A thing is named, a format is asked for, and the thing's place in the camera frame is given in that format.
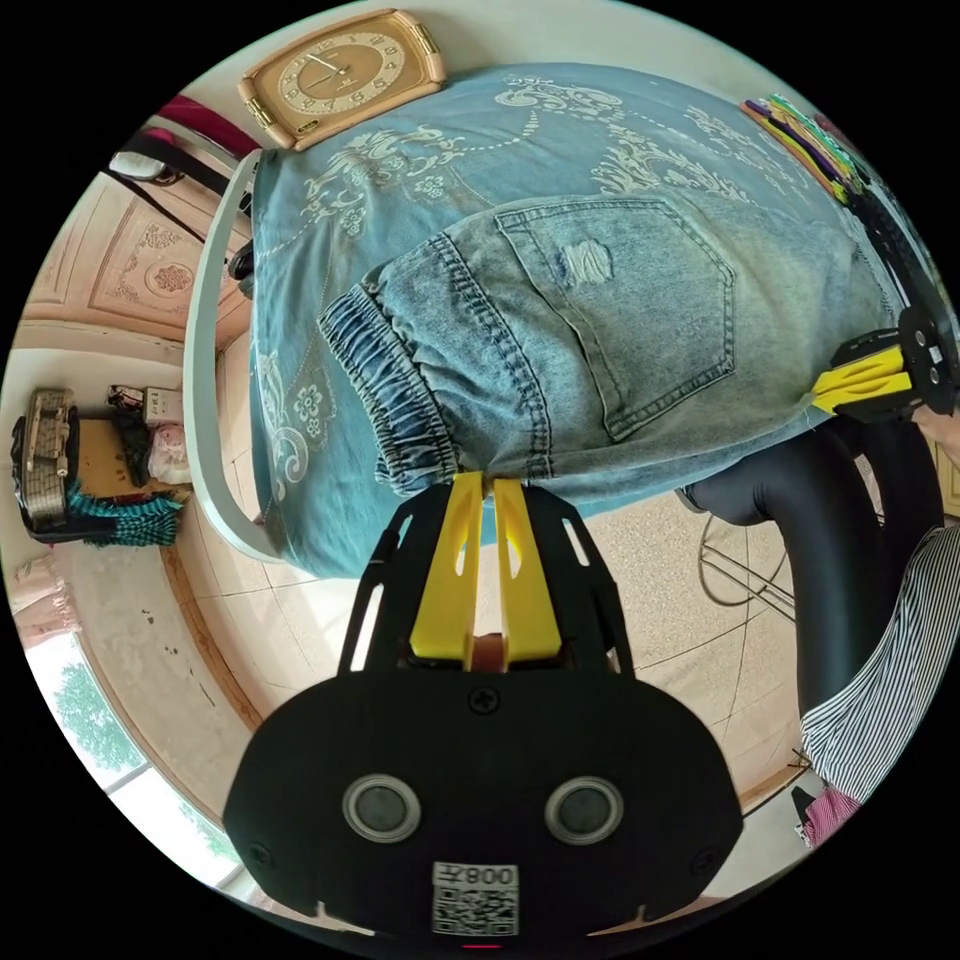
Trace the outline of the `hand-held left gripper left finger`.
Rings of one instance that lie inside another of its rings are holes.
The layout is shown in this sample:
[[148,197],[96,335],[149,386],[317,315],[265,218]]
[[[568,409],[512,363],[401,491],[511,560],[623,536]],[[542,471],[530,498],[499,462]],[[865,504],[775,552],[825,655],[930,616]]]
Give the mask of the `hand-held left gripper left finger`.
[[481,475],[454,478],[410,635],[422,661],[471,665],[481,534]]

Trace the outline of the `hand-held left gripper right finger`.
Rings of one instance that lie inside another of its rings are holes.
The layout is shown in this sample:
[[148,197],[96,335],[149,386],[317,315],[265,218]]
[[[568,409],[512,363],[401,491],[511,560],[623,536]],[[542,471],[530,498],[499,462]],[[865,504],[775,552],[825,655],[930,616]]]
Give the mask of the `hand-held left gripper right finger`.
[[518,480],[498,479],[493,500],[505,663],[551,660],[561,651],[561,635],[525,488]]

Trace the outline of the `person's right hand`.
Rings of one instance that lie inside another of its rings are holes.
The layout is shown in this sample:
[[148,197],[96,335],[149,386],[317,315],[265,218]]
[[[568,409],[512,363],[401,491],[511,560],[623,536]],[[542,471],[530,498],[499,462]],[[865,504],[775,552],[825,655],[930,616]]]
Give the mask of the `person's right hand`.
[[912,422],[932,443],[938,445],[945,455],[959,466],[960,458],[960,420],[959,412],[938,414],[927,406],[915,409]]

